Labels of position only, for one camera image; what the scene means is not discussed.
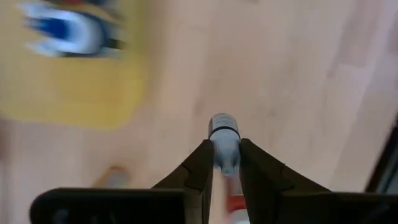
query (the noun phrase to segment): light wood surface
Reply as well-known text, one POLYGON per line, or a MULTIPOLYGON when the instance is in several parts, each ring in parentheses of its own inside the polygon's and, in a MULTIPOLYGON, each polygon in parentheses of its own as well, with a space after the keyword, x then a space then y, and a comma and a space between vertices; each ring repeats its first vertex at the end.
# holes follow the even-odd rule
MULTIPOLYGON (((395 0, 152 0, 149 90, 127 125, 7 122, 3 219, 27 223, 36 195, 90 186, 111 166, 131 172, 131 187, 150 187, 220 111, 296 171, 362 190, 398 111, 397 10, 395 0)), ((211 222, 221 223, 215 176, 211 222)))

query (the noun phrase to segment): wooden floor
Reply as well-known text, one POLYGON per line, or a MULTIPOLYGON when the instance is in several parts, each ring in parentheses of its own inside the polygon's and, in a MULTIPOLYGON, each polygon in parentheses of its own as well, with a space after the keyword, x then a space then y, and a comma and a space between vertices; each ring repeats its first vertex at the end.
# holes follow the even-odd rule
MULTIPOLYGON (((90 186, 109 166, 127 168, 131 187, 152 186, 220 111, 312 180, 364 188, 398 111, 398 1, 152 0, 150 8, 149 89, 127 125, 2 124, 1 223, 27 223, 36 195, 90 186)), ((211 222, 220 223, 219 173, 214 191, 211 222)))

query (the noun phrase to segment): yellow object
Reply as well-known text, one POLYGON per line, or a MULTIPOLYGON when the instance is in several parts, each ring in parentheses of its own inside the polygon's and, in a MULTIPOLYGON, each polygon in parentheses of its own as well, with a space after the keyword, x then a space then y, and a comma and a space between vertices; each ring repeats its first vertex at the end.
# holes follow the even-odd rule
MULTIPOLYGON (((24 44, 42 37, 23 27, 15 1, 4 4, 9 4, 3 10, 7 19, 2 21, 5 40, 0 58, 4 63, 0 65, 0 110, 5 117, 105 129, 131 117, 146 82, 143 1, 121 1, 122 40, 127 44, 120 58, 36 55, 24 44)), ((85 7, 103 14, 93 6, 85 7)))

